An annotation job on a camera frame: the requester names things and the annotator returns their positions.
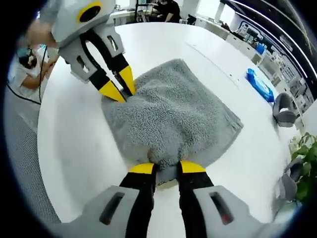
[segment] fuzzy gray cloth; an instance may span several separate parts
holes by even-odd
[[[152,162],[165,171],[158,175],[159,183],[175,178],[173,166],[179,160],[210,165],[243,127],[181,59],[144,73],[135,86],[136,94],[126,103],[104,97],[102,110],[125,158],[135,164]]]

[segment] cable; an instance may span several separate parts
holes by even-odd
[[[149,5],[147,5],[147,7],[145,8],[145,13],[144,13],[144,19],[145,20],[146,20],[146,17],[147,17],[148,9],[149,9]]]
[[[42,99],[41,99],[42,69],[43,69],[43,63],[44,63],[45,54],[46,54],[47,49],[48,49],[48,46],[45,46],[43,59],[42,59],[42,64],[41,64],[41,71],[40,71],[40,85],[39,85],[39,99],[40,99],[40,103],[42,103]]]
[[[154,8],[154,7],[152,6],[152,10],[151,10],[151,14],[150,14],[151,17],[152,17],[152,15],[153,15],[153,8]]]
[[[29,101],[29,102],[32,102],[32,103],[35,103],[35,104],[38,104],[38,105],[41,105],[41,103],[39,103],[39,102],[33,101],[33,100],[31,100],[31,99],[28,99],[28,98],[24,98],[24,97],[22,97],[22,96],[16,94],[16,93],[13,91],[13,89],[9,86],[8,83],[7,83],[6,85],[8,86],[8,88],[10,89],[10,91],[11,91],[15,96],[17,96],[18,98],[23,99],[23,100],[26,100],[26,101]]]

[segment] desk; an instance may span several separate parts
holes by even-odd
[[[226,38],[226,41],[229,42],[231,45],[233,45],[234,48],[241,51],[242,54],[244,54],[246,57],[252,60],[256,65],[259,65],[260,62],[262,62],[263,55],[260,55],[256,49],[254,49],[251,45],[249,45],[247,42],[240,40],[238,37],[236,37],[233,34],[229,34]]]
[[[134,17],[134,13],[135,11],[127,11],[127,10],[123,10],[123,11],[116,11],[111,13],[110,15],[110,20],[114,20],[114,25],[125,25],[127,23],[127,18],[128,17]],[[145,15],[150,15],[151,11],[150,10],[146,10],[145,11]]]
[[[216,24],[212,21],[209,21],[207,19],[204,19],[202,17],[196,17],[196,26],[200,26],[205,28],[206,30],[209,30],[210,32],[213,32],[214,34],[218,35],[222,39],[227,39],[228,35],[230,34],[230,31],[224,29],[219,24]]]
[[[296,129],[276,127],[271,105],[245,79],[246,69],[252,67],[276,93],[266,76],[228,42],[201,27],[142,23],[119,26],[116,31],[135,78],[168,60],[184,59],[197,78],[241,119],[244,128],[236,141],[207,167],[207,173],[215,185],[225,186],[244,200],[255,218],[269,222],[273,188],[290,159],[288,140]],[[116,82],[101,56],[88,48]],[[47,194],[62,222],[72,221],[86,202],[119,184],[130,166],[123,161],[105,121],[101,95],[91,83],[83,84],[71,75],[62,59],[55,65],[42,100],[38,154]],[[185,237],[178,199],[178,186],[155,192],[148,237]]]

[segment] potted plant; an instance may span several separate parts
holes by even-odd
[[[295,198],[305,203],[317,183],[317,138],[306,133],[298,142],[298,146],[299,149],[292,154],[292,161],[301,159],[303,162],[298,170]]]

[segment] white cabinet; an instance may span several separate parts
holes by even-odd
[[[239,51],[241,51],[242,54],[244,54],[249,59],[252,59],[254,55],[257,53],[256,49],[254,49],[252,46],[250,46],[246,42],[242,42]]]
[[[229,31],[222,28],[219,24],[203,19],[201,17],[197,17],[195,25],[205,28],[206,30],[214,33],[215,35],[219,36],[224,40],[226,40],[229,35]]]
[[[231,45],[233,45],[236,49],[239,49],[243,41],[241,41],[238,37],[229,34],[227,39],[227,42],[229,42]]]
[[[288,84],[283,79],[275,86],[275,88],[279,93],[287,93],[290,97],[294,97]]]

